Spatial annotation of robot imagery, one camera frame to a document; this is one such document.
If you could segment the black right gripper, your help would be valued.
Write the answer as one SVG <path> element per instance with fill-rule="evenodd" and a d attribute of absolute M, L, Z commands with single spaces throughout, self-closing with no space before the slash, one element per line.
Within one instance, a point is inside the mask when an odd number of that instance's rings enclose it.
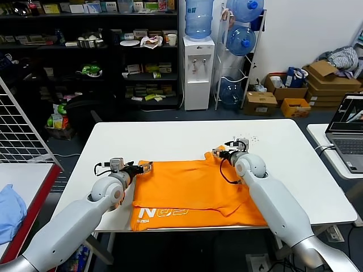
<path fill-rule="evenodd" d="M 222 148 L 214 148 L 212 149 L 212 153 L 215 157 L 222 157 L 223 159 L 230 159 L 232 154 L 235 153 L 233 150 L 225 151 L 225 149 Z"/>

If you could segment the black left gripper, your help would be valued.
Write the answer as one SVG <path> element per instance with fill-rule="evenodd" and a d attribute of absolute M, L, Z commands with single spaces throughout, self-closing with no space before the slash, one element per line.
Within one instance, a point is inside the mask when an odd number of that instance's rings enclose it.
<path fill-rule="evenodd" d="M 141 161 L 138 165 L 133 163 L 126 163 L 124 166 L 124 172 L 129 175 L 129 177 L 135 177 L 136 175 L 144 175 L 152 171 L 153 162 L 152 161 Z"/>

